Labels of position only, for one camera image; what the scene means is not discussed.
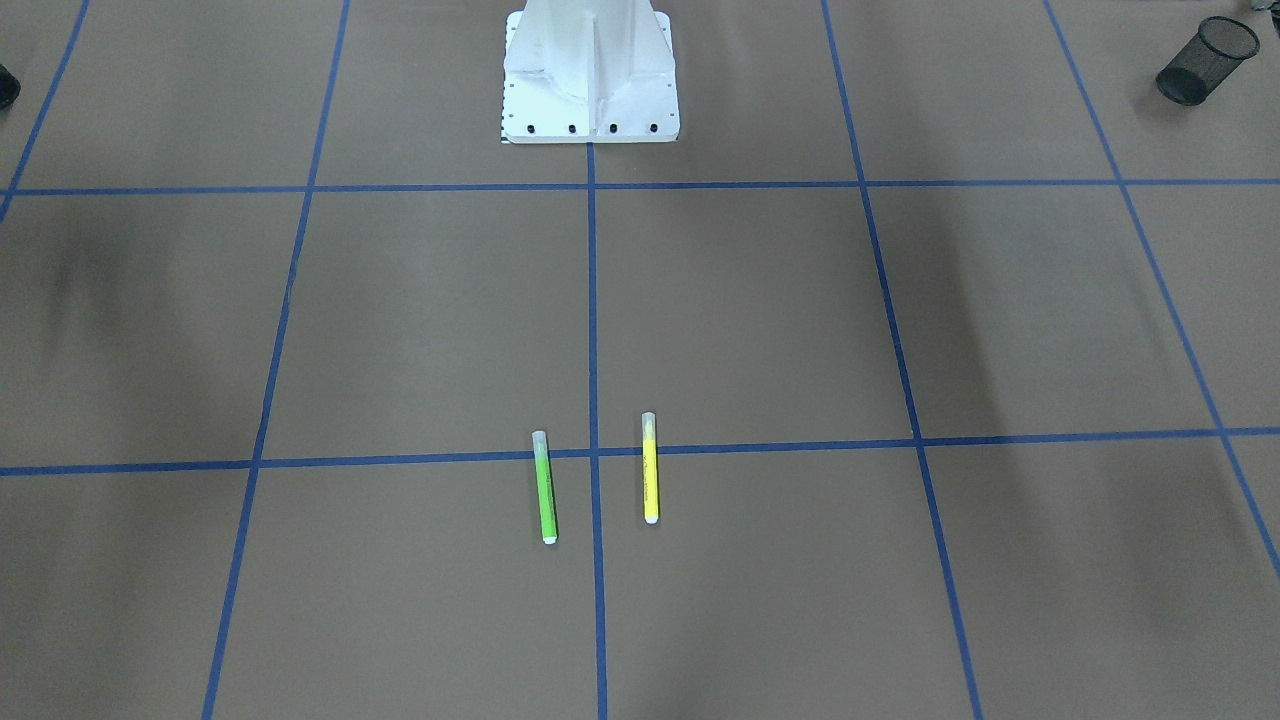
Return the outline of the yellow highlighter pen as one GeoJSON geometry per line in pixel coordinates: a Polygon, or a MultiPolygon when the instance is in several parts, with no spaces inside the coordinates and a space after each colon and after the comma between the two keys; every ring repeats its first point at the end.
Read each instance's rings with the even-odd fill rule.
{"type": "Polygon", "coordinates": [[[660,521],[660,480],[658,466],[657,414],[645,411],[641,415],[641,460],[643,460],[643,516],[653,527],[660,521]]]}

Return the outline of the green highlighter pen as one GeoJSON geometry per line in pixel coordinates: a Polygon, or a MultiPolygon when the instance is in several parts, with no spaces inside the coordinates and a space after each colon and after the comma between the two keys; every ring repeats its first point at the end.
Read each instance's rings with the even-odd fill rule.
{"type": "Polygon", "coordinates": [[[531,442],[541,542],[547,546],[554,546],[559,539],[559,529],[547,433],[544,430],[534,430],[531,433],[531,442]]]}

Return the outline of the near black mesh pen cup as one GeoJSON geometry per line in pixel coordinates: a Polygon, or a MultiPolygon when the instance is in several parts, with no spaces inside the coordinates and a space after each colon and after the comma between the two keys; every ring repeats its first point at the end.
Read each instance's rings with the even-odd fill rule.
{"type": "Polygon", "coordinates": [[[1258,51],[1260,37],[1249,26],[1212,15],[1197,26],[1196,33],[1157,73],[1155,86],[1171,102],[1199,106],[1258,51]]]}

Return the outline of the black mesh pen cup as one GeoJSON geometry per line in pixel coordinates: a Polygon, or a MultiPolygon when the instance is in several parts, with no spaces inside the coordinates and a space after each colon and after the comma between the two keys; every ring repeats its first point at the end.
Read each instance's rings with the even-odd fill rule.
{"type": "Polygon", "coordinates": [[[1212,15],[1197,26],[1196,33],[1157,73],[1155,86],[1171,102],[1199,106],[1258,51],[1260,37],[1249,26],[1212,15]]]}
{"type": "Polygon", "coordinates": [[[20,81],[5,65],[0,65],[0,110],[6,111],[20,96],[20,81]]]}

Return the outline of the far black mesh pen cup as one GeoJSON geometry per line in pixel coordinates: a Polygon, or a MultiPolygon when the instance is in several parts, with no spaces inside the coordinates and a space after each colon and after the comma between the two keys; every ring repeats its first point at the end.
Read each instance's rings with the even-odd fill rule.
{"type": "Polygon", "coordinates": [[[0,110],[6,111],[20,96],[20,81],[5,65],[0,65],[0,110]]]}

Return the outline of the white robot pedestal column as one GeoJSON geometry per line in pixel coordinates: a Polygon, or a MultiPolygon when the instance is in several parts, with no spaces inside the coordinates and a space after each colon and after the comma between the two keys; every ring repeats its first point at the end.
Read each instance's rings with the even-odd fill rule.
{"type": "Polygon", "coordinates": [[[672,143],[672,23],[649,1],[527,1],[506,17],[500,140],[672,143]]]}

